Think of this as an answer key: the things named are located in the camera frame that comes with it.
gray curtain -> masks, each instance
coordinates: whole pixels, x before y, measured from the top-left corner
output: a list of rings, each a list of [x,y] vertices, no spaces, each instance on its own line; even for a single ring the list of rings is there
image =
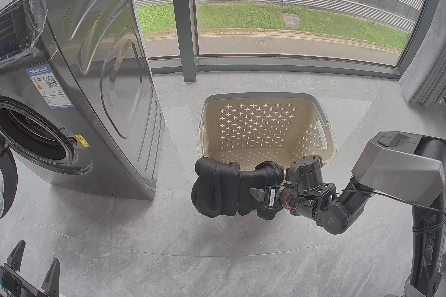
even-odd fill
[[[440,0],[430,29],[398,84],[407,101],[424,106],[446,94],[446,0]]]

robotic arm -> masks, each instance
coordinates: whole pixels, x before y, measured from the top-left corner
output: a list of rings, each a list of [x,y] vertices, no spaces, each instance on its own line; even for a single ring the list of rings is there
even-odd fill
[[[282,185],[251,188],[251,195],[267,208],[282,207],[312,219],[331,234],[345,232],[363,213],[367,200],[381,194],[378,191],[412,205],[412,272],[403,297],[443,296],[439,289],[446,289],[446,140],[378,133],[367,143],[339,196],[335,184],[323,181],[321,167],[320,156],[303,157],[287,170]]]

manhole cover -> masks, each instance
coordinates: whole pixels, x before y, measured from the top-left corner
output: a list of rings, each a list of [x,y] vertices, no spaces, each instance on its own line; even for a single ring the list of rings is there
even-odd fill
[[[263,41],[257,41],[256,43],[254,43],[254,48],[259,51],[265,51],[268,49],[268,45]]]

laundry basket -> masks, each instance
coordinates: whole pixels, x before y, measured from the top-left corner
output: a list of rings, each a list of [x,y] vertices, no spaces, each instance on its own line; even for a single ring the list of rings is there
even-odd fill
[[[234,93],[208,97],[198,122],[201,156],[253,171],[263,161],[289,168],[297,158],[336,152],[319,101],[303,93]]]

black cloth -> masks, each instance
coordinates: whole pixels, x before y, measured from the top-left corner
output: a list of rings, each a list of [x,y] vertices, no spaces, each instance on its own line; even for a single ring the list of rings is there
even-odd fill
[[[240,171],[239,192],[237,204],[239,214],[244,216],[254,209],[260,218],[271,220],[282,208],[267,209],[263,203],[259,203],[250,193],[250,188],[265,189],[266,186],[277,186],[283,182],[284,169],[276,162],[262,162],[254,171]]]
[[[282,209],[267,209],[250,193],[250,188],[264,189],[282,183],[284,169],[275,162],[262,162],[255,171],[240,171],[236,162],[228,165],[201,157],[195,163],[195,172],[198,179],[192,187],[192,204],[205,216],[234,216],[237,208],[244,216],[256,209],[260,218],[271,220]]]
[[[237,213],[237,192],[240,165],[217,162],[213,158],[201,157],[195,163],[197,181],[192,187],[192,204],[209,218],[234,216]]]

